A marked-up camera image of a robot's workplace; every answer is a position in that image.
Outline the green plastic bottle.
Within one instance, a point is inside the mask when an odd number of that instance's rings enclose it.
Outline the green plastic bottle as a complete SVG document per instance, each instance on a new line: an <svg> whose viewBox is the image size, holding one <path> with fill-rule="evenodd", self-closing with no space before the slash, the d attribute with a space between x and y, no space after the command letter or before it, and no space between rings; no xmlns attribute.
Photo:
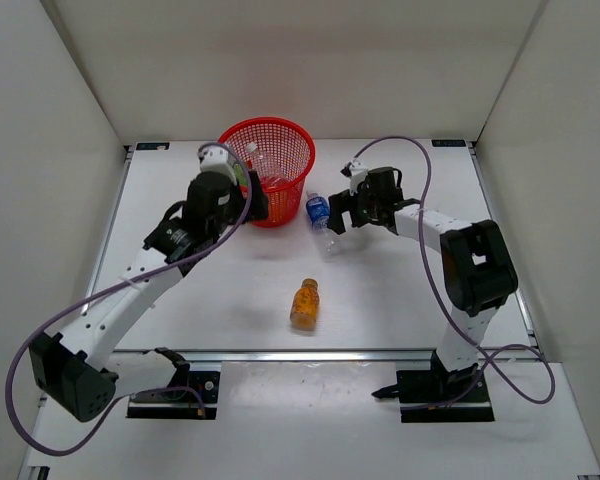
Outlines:
<svg viewBox="0 0 600 480"><path fill-rule="evenodd" d="M233 169L233 172L236 177L236 181L237 181L238 185L240 187L247 187L247 180L246 180L245 172L244 172L244 169L242 168L242 166L239 163L234 163L232 165L232 169Z"/></svg>

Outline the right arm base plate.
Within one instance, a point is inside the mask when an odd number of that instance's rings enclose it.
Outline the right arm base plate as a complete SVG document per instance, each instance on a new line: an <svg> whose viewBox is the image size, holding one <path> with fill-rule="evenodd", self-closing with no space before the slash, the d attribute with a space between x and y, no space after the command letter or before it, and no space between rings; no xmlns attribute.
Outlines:
<svg viewBox="0 0 600 480"><path fill-rule="evenodd" d="M443 392L430 370L398 370L396 382L372 393L377 400L398 399L402 423L488 423L495 420L485 380L465 395L470 380Z"/></svg>

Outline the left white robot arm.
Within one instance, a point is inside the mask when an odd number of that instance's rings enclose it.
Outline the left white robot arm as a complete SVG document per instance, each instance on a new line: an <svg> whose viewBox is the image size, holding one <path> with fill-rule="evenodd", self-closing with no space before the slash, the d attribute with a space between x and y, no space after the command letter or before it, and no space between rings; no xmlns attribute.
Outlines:
<svg viewBox="0 0 600 480"><path fill-rule="evenodd" d="M123 287L96 302L53 336L41 333L29 347L37 385L80 422L99 415L113 400L157 390L168 400L186 395L189 366L165 347L124 363L111 353L128 330L197 264L196 254L215 245L230 226L268 216L268 200L256 171L252 196L226 175L201 172L187 197L173 204L145 238L127 268Z"/></svg>

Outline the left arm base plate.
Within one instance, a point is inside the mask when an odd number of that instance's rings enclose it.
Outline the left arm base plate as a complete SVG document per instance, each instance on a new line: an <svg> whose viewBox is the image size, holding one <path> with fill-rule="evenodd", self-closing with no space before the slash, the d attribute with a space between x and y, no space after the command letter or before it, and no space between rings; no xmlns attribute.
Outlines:
<svg viewBox="0 0 600 480"><path fill-rule="evenodd" d="M166 387L129 397L126 417L151 420L215 420L220 390L220 364L191 363L179 353L159 348L176 367Z"/></svg>

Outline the clear bottle white cap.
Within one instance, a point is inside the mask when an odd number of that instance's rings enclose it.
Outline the clear bottle white cap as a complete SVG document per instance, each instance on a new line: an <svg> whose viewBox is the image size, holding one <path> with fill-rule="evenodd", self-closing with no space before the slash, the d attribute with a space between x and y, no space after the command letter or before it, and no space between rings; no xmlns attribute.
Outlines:
<svg viewBox="0 0 600 480"><path fill-rule="evenodd" d="M258 173L261 185L265 188L282 187L289 183L281 164L255 142L246 146L252 168Z"/></svg>

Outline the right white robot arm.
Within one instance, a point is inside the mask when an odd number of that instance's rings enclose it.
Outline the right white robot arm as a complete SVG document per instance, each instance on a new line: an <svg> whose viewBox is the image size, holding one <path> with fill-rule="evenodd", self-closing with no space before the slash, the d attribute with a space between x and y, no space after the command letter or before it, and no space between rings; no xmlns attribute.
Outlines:
<svg viewBox="0 0 600 480"><path fill-rule="evenodd" d="M451 303L448 327L431 357L429 387L440 399L457 396L477 371L477 351L489 323L510 295L518 277L499 226L492 220L459 220L407 199L402 173L394 167L370 169L352 161L341 173L349 188L329 197L328 227L338 235L351 226L383 227L416 240L423 252L439 253L446 300Z"/></svg>

